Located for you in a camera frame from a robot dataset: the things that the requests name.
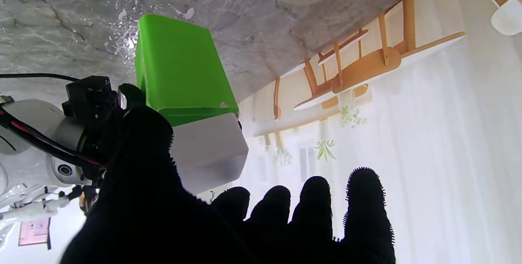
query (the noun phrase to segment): hanging plant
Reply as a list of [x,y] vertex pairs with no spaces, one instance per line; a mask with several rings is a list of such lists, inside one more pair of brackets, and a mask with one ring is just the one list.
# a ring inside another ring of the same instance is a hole
[[277,147],[274,164],[279,166],[289,165],[292,162],[292,155],[284,147]]
[[341,126],[350,125],[351,128],[356,128],[362,124],[366,124],[366,118],[359,117],[359,109],[352,106],[341,107]]
[[319,151],[319,153],[317,154],[317,157],[315,157],[315,158],[319,161],[319,159],[324,157],[325,161],[328,161],[328,156],[330,156],[330,158],[335,160],[336,159],[335,156],[332,154],[332,151],[330,151],[330,148],[333,147],[334,145],[335,145],[334,140],[331,140],[331,141],[325,140],[325,141],[317,142],[317,146],[315,148]]

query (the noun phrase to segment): sheer curtain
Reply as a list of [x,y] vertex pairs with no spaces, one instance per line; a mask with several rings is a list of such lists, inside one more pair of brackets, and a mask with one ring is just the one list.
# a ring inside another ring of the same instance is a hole
[[[455,24],[467,37],[371,83],[372,102],[358,108],[366,124],[342,127],[334,115],[280,138],[249,137],[246,166],[231,185],[250,190],[252,210],[282,184],[293,209],[306,178],[322,175],[332,189],[334,235],[343,237],[348,175],[371,167],[386,189],[398,263],[521,263],[521,38],[494,31],[494,11],[489,0],[416,0],[417,13],[435,15],[426,42]],[[271,96],[273,86],[265,91]],[[241,104],[247,136],[260,116],[273,119],[262,94]],[[316,158],[322,140],[334,141],[335,158]],[[276,159],[276,146],[287,149],[287,163]]]

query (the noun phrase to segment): green plastic container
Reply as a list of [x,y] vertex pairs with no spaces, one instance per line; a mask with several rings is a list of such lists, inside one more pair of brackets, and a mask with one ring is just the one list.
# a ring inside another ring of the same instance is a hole
[[136,78],[147,105],[172,126],[239,111],[207,28],[143,15]]

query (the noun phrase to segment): pink poster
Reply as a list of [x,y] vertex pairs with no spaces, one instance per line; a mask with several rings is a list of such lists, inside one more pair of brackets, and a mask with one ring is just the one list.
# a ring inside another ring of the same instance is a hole
[[19,246],[46,244],[49,239],[51,218],[39,221],[23,222],[20,225]]

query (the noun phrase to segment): marble surface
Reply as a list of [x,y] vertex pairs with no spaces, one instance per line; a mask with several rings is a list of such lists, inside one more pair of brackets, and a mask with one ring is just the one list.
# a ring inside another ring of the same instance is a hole
[[[0,73],[134,82],[137,20],[157,13],[211,30],[240,102],[400,0],[0,0]],[[0,93],[66,100],[62,80],[0,80]]]

